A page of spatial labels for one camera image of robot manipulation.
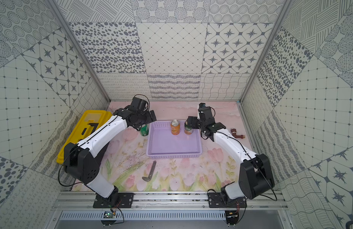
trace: black mounting plate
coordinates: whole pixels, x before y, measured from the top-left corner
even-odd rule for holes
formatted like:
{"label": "black mounting plate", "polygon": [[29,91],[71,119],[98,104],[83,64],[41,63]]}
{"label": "black mounting plate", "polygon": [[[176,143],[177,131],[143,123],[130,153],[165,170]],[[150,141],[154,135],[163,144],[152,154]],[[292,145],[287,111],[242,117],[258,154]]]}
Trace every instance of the black mounting plate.
{"label": "black mounting plate", "polygon": [[[132,192],[118,192],[118,197],[116,200],[116,203],[119,203],[119,208],[131,208],[132,202],[133,202],[133,196],[134,193]],[[92,206],[93,208],[111,208],[114,206],[111,206],[108,201],[106,201],[102,196],[99,194],[96,194],[96,198],[94,201],[94,205]]]}
{"label": "black mounting plate", "polygon": [[247,207],[247,199],[245,197],[238,197],[232,201],[230,201],[231,204],[227,204],[226,206],[222,203],[221,195],[220,193],[216,192],[209,192],[207,193],[208,196],[208,206],[210,208],[236,208],[236,202],[239,203],[240,208],[246,208]]}

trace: yellow toolbox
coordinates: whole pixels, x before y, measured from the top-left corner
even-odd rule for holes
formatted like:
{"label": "yellow toolbox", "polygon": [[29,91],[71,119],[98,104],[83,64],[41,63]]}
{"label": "yellow toolbox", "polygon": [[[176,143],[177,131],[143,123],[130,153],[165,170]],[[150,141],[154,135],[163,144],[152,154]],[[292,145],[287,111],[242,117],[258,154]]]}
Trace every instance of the yellow toolbox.
{"label": "yellow toolbox", "polygon": [[[76,144],[80,140],[86,138],[94,131],[96,131],[100,126],[106,123],[111,116],[112,113],[109,111],[88,110],[84,112],[64,146],[66,146],[68,143]],[[57,157],[57,163],[59,164],[63,164],[64,146],[62,147]]]}

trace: green soda can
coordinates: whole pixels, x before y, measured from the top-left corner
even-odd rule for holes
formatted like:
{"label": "green soda can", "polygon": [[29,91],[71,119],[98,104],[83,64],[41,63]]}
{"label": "green soda can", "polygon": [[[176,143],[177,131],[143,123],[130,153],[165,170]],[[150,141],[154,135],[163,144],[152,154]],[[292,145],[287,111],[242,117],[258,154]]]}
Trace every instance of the green soda can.
{"label": "green soda can", "polygon": [[149,135],[149,127],[146,125],[142,125],[141,129],[139,130],[142,136]]}

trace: silver metal tool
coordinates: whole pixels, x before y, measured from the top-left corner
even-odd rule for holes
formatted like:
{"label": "silver metal tool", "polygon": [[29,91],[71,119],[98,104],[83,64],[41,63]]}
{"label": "silver metal tool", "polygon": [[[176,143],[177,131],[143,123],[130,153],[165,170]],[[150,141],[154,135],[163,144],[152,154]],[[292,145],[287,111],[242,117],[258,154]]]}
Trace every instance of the silver metal tool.
{"label": "silver metal tool", "polygon": [[151,167],[149,176],[148,176],[148,177],[142,177],[142,179],[143,179],[144,181],[151,181],[152,174],[153,174],[153,171],[154,171],[154,169],[155,169],[155,166],[156,166],[156,161],[154,161],[154,162],[152,163],[152,167]]}

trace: metal vent grille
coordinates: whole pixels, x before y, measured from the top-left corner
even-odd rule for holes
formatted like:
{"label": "metal vent grille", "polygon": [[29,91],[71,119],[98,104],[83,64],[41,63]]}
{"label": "metal vent grille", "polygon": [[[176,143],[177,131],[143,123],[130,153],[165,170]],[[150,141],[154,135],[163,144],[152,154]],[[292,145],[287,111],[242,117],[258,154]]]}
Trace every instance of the metal vent grille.
{"label": "metal vent grille", "polygon": [[[105,211],[63,211],[61,220],[96,220],[102,219]],[[225,211],[123,211],[124,220],[216,220],[225,219]],[[106,220],[119,220],[122,215],[117,211],[115,218]]]}

